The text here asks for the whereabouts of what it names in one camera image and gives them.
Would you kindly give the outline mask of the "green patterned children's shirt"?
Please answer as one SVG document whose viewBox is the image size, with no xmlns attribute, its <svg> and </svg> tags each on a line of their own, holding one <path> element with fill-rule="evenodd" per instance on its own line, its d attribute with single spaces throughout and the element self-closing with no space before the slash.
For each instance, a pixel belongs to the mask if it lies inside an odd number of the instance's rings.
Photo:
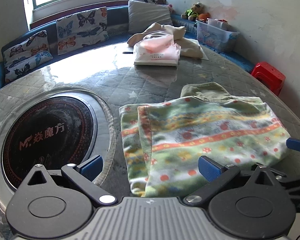
<svg viewBox="0 0 300 240">
<path fill-rule="evenodd" d="M 132 194 L 186 196 L 207 183 L 202 155 L 250 168 L 273 166 L 287 154 L 288 131 L 255 96 L 234 96 L 215 82 L 185 85 L 161 103 L 122 106 L 122 148 Z"/>
</svg>

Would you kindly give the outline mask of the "black round induction cooktop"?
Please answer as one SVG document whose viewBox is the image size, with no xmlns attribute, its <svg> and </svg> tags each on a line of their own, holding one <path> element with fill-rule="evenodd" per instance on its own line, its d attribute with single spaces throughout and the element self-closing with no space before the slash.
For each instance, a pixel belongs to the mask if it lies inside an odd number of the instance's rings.
<svg viewBox="0 0 300 240">
<path fill-rule="evenodd" d="M 4 178 L 16 190 L 31 168 L 48 170 L 87 160 L 97 133 L 97 116 L 81 98 L 44 99 L 22 113 L 6 135 L 1 155 Z"/>
</svg>

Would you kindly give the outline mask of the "red plastic stool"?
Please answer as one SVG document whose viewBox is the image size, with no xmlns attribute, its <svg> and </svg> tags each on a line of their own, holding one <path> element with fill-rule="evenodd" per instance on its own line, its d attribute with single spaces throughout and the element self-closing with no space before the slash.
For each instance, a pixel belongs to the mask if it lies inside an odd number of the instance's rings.
<svg viewBox="0 0 300 240">
<path fill-rule="evenodd" d="M 279 96 L 286 80 L 283 73 L 265 61 L 257 63 L 251 75 L 277 96 Z"/>
</svg>

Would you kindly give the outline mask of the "beige crumpled garment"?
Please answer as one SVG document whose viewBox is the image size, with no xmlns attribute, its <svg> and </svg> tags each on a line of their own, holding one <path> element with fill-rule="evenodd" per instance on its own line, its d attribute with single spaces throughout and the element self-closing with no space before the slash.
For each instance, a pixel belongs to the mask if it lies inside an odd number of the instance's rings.
<svg viewBox="0 0 300 240">
<path fill-rule="evenodd" d="M 179 50 L 180 56 L 208 60 L 199 42 L 192 38 L 186 38 L 185 34 L 186 28 L 183 26 L 174 27 L 153 23 L 142 33 L 133 34 L 127 44 L 135 49 L 139 43 L 151 54 L 174 47 Z"/>
</svg>

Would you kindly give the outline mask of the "left butterfly print cushion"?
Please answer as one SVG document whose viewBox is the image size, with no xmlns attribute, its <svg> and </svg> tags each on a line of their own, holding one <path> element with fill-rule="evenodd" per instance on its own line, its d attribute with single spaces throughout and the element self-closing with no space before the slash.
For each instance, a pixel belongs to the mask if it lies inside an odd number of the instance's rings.
<svg viewBox="0 0 300 240">
<path fill-rule="evenodd" d="M 34 68 L 53 59 L 45 30 L 3 52 L 5 82 L 25 76 Z"/>
</svg>

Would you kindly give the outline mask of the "butterfly print cushion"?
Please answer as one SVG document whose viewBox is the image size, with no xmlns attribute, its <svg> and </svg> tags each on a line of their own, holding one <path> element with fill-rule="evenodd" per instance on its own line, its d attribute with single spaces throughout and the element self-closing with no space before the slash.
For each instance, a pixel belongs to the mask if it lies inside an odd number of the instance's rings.
<svg viewBox="0 0 300 240">
<path fill-rule="evenodd" d="M 5 82 L 25 76 L 34 68 L 53 59 L 45 30 L 3 52 Z"/>
<path fill-rule="evenodd" d="M 109 38 L 107 8 L 87 10 L 56 21 L 58 55 L 93 46 Z"/>
</svg>

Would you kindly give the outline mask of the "clear plastic storage box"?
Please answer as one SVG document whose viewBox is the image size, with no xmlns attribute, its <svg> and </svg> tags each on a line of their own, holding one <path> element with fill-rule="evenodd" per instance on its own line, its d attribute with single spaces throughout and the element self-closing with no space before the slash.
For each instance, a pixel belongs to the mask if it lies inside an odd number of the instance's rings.
<svg viewBox="0 0 300 240">
<path fill-rule="evenodd" d="M 234 49 L 239 32 L 223 30 L 201 21 L 197 21 L 196 24 L 197 40 L 200 43 L 224 53 Z"/>
</svg>

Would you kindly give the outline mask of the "right butterfly print cushion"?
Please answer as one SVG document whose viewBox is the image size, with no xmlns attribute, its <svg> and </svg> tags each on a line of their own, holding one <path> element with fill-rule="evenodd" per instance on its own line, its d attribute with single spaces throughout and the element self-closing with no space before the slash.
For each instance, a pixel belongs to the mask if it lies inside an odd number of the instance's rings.
<svg viewBox="0 0 300 240">
<path fill-rule="evenodd" d="M 109 38 L 107 8 L 87 10 L 56 21 L 58 55 L 93 46 Z"/>
</svg>

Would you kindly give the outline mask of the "orange plush toy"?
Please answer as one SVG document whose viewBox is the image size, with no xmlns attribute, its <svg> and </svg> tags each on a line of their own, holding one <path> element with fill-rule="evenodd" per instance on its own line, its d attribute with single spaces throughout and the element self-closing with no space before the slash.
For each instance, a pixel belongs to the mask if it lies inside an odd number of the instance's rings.
<svg viewBox="0 0 300 240">
<path fill-rule="evenodd" d="M 206 12 L 206 13 L 202 13 L 202 14 L 199 14 L 198 17 L 197 17 L 197 20 L 199 22 L 204 22 L 204 23 L 207 23 L 207 20 L 211 17 L 211 15 Z"/>
</svg>

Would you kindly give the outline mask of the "blue sofa bench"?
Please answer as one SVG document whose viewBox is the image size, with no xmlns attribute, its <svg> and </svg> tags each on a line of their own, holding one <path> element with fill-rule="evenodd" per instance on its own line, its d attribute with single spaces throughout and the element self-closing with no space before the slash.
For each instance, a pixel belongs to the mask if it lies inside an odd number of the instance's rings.
<svg viewBox="0 0 300 240">
<path fill-rule="evenodd" d="M 77 53 L 127 41 L 128 6 L 97 7 L 34 28 L 1 49 L 0 89 L 30 72 Z"/>
</svg>

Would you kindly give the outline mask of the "teddy bear plush toy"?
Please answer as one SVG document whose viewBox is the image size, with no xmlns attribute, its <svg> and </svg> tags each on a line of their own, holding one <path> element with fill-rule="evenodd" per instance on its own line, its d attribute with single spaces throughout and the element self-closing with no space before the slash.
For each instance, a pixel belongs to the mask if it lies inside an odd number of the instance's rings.
<svg viewBox="0 0 300 240">
<path fill-rule="evenodd" d="M 195 21 L 200 14 L 204 13 L 204 5 L 200 2 L 193 4 L 192 7 L 181 14 L 184 20 Z"/>
</svg>

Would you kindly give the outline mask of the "plain grey cushion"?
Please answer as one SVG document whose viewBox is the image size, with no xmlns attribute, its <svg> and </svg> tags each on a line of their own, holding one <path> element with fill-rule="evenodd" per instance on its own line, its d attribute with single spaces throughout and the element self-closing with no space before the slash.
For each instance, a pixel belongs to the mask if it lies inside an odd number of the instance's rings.
<svg viewBox="0 0 300 240">
<path fill-rule="evenodd" d="M 168 7 L 151 3 L 128 1 L 128 17 L 130 34 L 141 33 L 151 24 L 172 25 Z"/>
</svg>

